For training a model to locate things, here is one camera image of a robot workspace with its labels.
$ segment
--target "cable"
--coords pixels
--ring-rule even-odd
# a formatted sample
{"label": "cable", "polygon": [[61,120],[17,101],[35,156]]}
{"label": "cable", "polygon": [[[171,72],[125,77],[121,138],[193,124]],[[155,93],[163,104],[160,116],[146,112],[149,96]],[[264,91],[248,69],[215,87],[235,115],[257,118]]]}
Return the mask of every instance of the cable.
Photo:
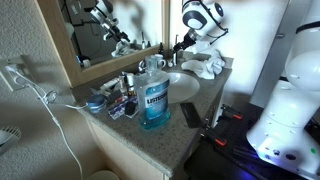
{"label": "cable", "polygon": [[[16,73],[19,77],[23,78],[24,80],[26,80],[26,82],[23,82],[23,84],[21,83],[18,83],[19,81],[15,81],[17,84],[20,84],[20,85],[27,85],[29,86],[34,92],[35,94],[37,95],[37,97],[41,100],[42,104],[44,105],[44,107],[47,109],[47,111],[49,112],[50,116],[52,117],[52,120],[54,121],[54,123],[58,126],[60,132],[61,132],[61,135],[62,135],[62,138],[63,138],[63,141],[65,143],[65,145],[67,146],[69,152],[71,153],[71,155],[73,156],[73,158],[75,159],[75,161],[77,162],[78,166],[79,166],[79,170],[80,170],[80,179],[83,180],[83,172],[82,172],[82,166],[81,166],[81,163],[79,161],[79,159],[77,158],[77,156],[73,153],[73,151],[71,150],[70,146],[69,146],[69,143],[67,142],[67,139],[65,137],[65,134],[63,132],[63,129],[60,125],[60,122],[59,120],[54,116],[53,112],[51,111],[51,109],[49,108],[48,104],[51,102],[54,101],[55,97],[56,97],[56,92],[55,91],[50,91],[49,93],[46,93],[44,91],[43,88],[41,88],[40,86],[38,86],[36,83],[32,82],[30,79],[28,79],[27,77],[23,76],[18,70],[19,69],[14,69],[13,67],[8,67],[8,69],[14,73]],[[42,90],[42,92],[44,93],[44,96],[41,96],[39,91],[36,89],[36,87],[38,87],[39,89]]]}
{"label": "cable", "polygon": [[60,106],[65,106],[65,107],[68,107],[68,108],[71,108],[71,109],[83,109],[85,107],[87,107],[87,105],[84,105],[84,106],[71,106],[71,105],[67,105],[67,104],[58,104],[58,103],[53,103],[55,105],[60,105]]}
{"label": "cable", "polygon": [[60,125],[59,120],[54,116],[54,114],[52,113],[52,111],[50,110],[47,101],[45,100],[45,96],[41,97],[40,93],[38,92],[38,90],[35,88],[34,83],[33,84],[27,84],[30,88],[32,88],[32,90],[36,93],[36,95],[38,96],[38,98],[41,100],[42,104],[45,106],[45,108],[47,109],[47,111],[49,112],[49,114],[52,117],[52,120],[54,121],[54,123],[58,126],[58,128],[60,129],[62,138],[64,140],[65,145],[67,146],[69,152],[71,153],[71,155],[73,156],[73,158],[75,159],[75,161],[77,162],[78,166],[79,166],[79,170],[80,170],[80,176],[81,176],[81,180],[83,179],[83,172],[82,172],[82,166],[81,163],[79,161],[79,159],[77,158],[77,156],[73,153],[73,151],[71,150],[69,143],[67,142],[67,139],[64,135],[63,129]]}

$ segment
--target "listerine bottle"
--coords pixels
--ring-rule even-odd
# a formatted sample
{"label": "listerine bottle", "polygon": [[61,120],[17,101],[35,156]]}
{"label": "listerine bottle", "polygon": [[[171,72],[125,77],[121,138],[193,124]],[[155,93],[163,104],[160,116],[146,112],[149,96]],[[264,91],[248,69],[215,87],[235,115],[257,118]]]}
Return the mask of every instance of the listerine bottle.
{"label": "listerine bottle", "polygon": [[158,57],[145,58],[146,71],[135,76],[134,89],[138,97],[139,122],[144,129],[153,129],[170,118],[168,108],[169,75],[157,68]]}

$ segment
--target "wire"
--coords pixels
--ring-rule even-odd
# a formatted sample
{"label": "wire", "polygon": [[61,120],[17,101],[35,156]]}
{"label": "wire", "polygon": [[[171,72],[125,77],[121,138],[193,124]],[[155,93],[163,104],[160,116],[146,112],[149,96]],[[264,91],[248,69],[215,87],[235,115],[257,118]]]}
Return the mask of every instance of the wire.
{"label": "wire", "polygon": [[53,103],[55,105],[60,105],[60,106],[65,106],[65,107],[68,107],[68,108],[71,108],[71,109],[83,109],[85,107],[87,107],[87,105],[84,105],[84,106],[71,106],[71,105],[68,105],[68,104],[58,104],[58,103]]}
{"label": "wire", "polygon": [[[13,67],[10,67],[10,66],[8,68],[9,68],[10,71],[16,73],[19,77],[21,77],[24,80],[26,80],[26,82],[23,82],[23,83],[19,83],[19,81],[15,81],[15,83],[19,84],[19,85],[27,85],[27,86],[29,86],[35,92],[37,97],[41,100],[42,104],[44,105],[44,107],[49,112],[50,116],[52,117],[52,120],[54,121],[54,123],[60,129],[60,132],[61,132],[61,135],[62,135],[62,138],[63,138],[63,141],[64,141],[65,145],[67,146],[69,152],[71,153],[71,155],[73,156],[73,158],[75,159],[75,161],[77,162],[77,164],[79,166],[80,177],[81,177],[80,179],[82,180],[83,179],[83,172],[82,172],[81,163],[80,163],[79,159],[77,158],[77,156],[71,150],[71,148],[70,148],[70,146],[69,146],[69,144],[67,142],[67,139],[66,139],[66,137],[64,135],[64,132],[63,132],[63,129],[62,129],[61,125],[60,125],[59,120],[54,116],[53,112],[51,111],[51,109],[48,106],[49,103],[53,103],[53,101],[55,100],[56,95],[57,95],[56,91],[50,91],[50,92],[47,93],[42,87],[40,87],[39,85],[37,85],[36,83],[34,83],[33,81],[31,81],[30,79],[25,77],[24,75],[22,75],[16,68],[13,68]],[[39,93],[39,91],[37,90],[36,87],[41,89],[42,93],[44,94],[43,96],[41,96],[41,94]]]}
{"label": "wire", "polygon": [[62,138],[64,140],[64,143],[65,145],[67,146],[69,152],[71,153],[71,155],[73,156],[73,158],[75,159],[75,161],[77,162],[78,166],[79,166],[79,170],[80,170],[80,176],[81,176],[81,180],[83,179],[83,172],[82,172],[82,166],[81,166],[81,163],[79,161],[79,159],[77,158],[77,156],[73,153],[73,151],[71,150],[70,146],[69,146],[69,143],[67,142],[67,139],[64,135],[64,132],[63,132],[63,129],[59,123],[59,120],[54,116],[54,114],[52,113],[52,111],[50,110],[48,104],[47,104],[47,101],[44,97],[41,97],[40,93],[38,92],[38,90],[35,88],[36,86],[34,85],[34,83],[32,84],[28,84],[28,86],[30,88],[32,88],[32,90],[36,93],[36,95],[38,96],[38,98],[41,100],[42,104],[45,106],[45,108],[47,109],[47,111],[49,112],[49,114],[51,115],[52,117],[52,120],[54,121],[54,123],[58,126],[58,128],[60,129],[60,132],[61,132],[61,135],[62,135]]}

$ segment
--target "black phone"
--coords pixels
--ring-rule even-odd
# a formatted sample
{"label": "black phone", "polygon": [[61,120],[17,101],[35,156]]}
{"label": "black phone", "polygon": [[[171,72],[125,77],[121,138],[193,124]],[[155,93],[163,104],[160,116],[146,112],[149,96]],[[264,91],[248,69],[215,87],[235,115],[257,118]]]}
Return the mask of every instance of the black phone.
{"label": "black phone", "polygon": [[193,103],[184,102],[180,103],[180,106],[189,128],[199,128],[203,126],[198,111]]}

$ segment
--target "electrical outlet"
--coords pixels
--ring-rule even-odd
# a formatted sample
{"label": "electrical outlet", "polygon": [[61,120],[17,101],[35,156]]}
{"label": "electrical outlet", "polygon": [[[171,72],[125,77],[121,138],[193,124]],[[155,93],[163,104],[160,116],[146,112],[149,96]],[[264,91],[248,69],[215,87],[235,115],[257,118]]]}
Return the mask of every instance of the electrical outlet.
{"label": "electrical outlet", "polygon": [[14,81],[14,78],[17,77],[17,75],[14,72],[8,71],[6,66],[9,66],[9,65],[16,65],[19,68],[19,72],[23,74],[23,76],[27,77],[28,79],[31,79],[30,71],[26,66],[26,64],[24,63],[23,57],[18,56],[18,57],[0,59],[0,73],[3,80],[6,82],[6,84],[8,85],[11,91],[16,91],[16,90],[25,88],[26,87],[25,85],[17,84]]}

